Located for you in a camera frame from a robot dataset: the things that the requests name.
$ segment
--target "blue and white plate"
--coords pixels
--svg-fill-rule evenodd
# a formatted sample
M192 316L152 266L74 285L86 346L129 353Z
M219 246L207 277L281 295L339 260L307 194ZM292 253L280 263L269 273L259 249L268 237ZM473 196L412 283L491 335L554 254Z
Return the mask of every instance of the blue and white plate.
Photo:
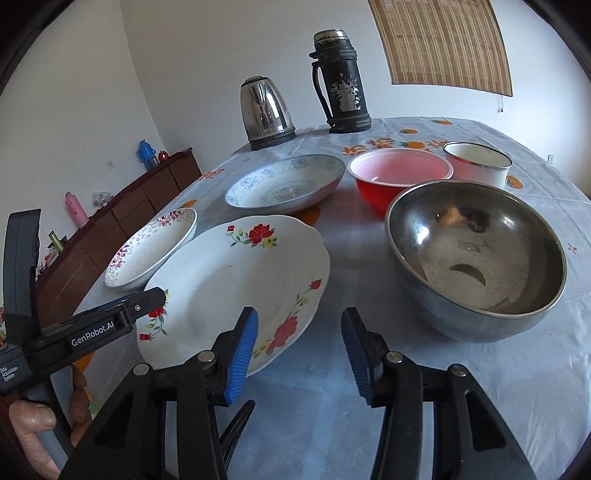
M286 158L243 176L226 192L226 203L253 215L298 212L328 197L345 170L331 155Z

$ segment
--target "red plastic bowl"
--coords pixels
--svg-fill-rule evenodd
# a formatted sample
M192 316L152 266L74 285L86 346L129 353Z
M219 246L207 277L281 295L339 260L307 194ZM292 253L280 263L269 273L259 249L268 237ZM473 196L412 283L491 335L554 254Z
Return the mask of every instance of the red plastic bowl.
M361 196L383 217L399 193L424 181L449 179L453 167L445 158L423 150L381 148L351 160L347 171Z

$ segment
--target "blue gripper pad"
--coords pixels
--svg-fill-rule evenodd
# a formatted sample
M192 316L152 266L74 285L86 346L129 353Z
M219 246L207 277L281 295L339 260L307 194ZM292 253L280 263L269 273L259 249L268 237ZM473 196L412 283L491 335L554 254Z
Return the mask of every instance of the blue gripper pad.
M345 309L340 329L359 395L369 403L383 372L382 361L357 309Z
M242 337L238 341L234 357L228 367L228 385L224 392L228 405L232 405L242 393L242 386L244 385L248 365L251 362L257 335L258 313L255 309L252 309L242 332Z

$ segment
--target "pink thermos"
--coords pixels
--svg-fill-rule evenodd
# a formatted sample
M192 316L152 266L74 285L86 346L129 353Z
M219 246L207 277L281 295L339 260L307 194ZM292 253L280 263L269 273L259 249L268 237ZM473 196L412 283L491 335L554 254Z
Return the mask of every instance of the pink thermos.
M70 192L66 193L66 208L68 209L68 212L70 212L70 215L78 228L87 224L88 215L84 212L76 195L72 195Z

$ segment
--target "bamboo blind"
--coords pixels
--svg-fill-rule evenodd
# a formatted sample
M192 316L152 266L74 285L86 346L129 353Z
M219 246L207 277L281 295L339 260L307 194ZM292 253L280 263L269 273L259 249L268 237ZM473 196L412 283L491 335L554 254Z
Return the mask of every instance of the bamboo blind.
M368 0L392 83L449 85L512 96L489 0Z

